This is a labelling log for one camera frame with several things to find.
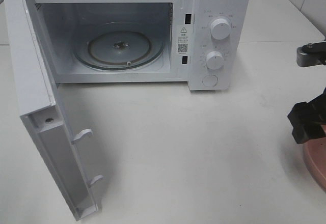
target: open microwave door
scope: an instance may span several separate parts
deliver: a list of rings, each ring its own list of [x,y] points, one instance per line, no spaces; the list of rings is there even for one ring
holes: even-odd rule
[[[51,55],[34,0],[5,0],[20,118],[76,220],[97,211],[75,143],[90,129],[73,135],[48,67]]]

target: warning label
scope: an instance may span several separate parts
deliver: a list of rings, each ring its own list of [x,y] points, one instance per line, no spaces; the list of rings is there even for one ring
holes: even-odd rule
[[[177,27],[177,50],[179,54],[187,54],[189,52],[191,33],[192,29],[190,26],[179,25]]]

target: control panel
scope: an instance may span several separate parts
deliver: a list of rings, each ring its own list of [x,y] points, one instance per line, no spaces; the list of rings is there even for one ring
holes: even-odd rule
[[[228,88],[247,4],[248,0],[199,0],[190,90]]]

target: microwave oven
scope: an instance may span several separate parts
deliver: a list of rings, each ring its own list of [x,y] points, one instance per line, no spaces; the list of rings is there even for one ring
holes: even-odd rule
[[[5,0],[19,113],[76,220],[98,210],[60,83],[230,83],[248,0]]]

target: control knob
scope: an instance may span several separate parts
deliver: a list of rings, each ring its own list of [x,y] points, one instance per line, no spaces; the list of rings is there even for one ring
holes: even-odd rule
[[[210,33],[214,39],[223,40],[231,33],[231,22],[225,18],[220,17],[210,24]]]
[[[213,51],[206,56],[206,66],[208,69],[217,70],[224,65],[224,58],[221,52]]]

